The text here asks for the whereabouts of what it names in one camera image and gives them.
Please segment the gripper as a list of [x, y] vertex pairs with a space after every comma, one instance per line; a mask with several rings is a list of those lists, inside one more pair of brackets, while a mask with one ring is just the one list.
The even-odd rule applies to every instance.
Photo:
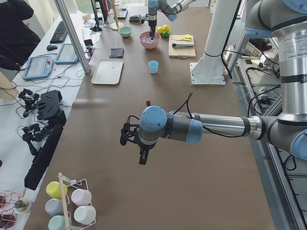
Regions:
[[139, 164], [145, 165], [148, 158], [148, 151], [153, 149], [157, 143], [157, 139], [154, 140], [146, 140], [142, 137], [138, 137], [139, 147], [140, 147], [140, 159]]
[[150, 36], [152, 37], [152, 40], [154, 40], [154, 36], [155, 36], [155, 29], [157, 26], [157, 20], [149, 20], [148, 21], [149, 27], [150, 27]]

